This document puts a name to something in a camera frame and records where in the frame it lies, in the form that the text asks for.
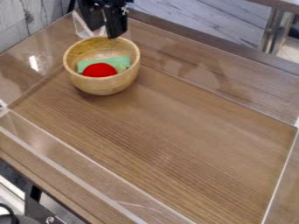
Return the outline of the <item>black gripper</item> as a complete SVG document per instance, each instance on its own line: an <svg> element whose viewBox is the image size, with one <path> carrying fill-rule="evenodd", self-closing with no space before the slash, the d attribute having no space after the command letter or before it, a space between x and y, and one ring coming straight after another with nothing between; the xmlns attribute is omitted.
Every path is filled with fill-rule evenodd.
<svg viewBox="0 0 299 224"><path fill-rule="evenodd" d="M102 25L106 27L106 36L116 39L126 32L126 7L134 0L76 0L80 14L88 28L94 31Z"/></svg>

